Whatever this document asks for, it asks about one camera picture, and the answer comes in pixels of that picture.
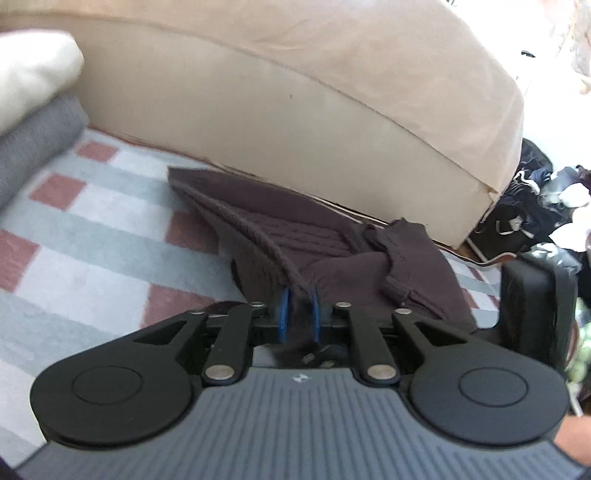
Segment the person's right hand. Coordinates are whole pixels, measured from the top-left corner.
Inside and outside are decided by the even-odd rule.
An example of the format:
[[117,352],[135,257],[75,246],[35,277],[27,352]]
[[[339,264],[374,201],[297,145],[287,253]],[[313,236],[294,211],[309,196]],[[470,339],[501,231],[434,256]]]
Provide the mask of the person's right hand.
[[591,417],[566,416],[554,439],[557,447],[578,463],[591,466]]

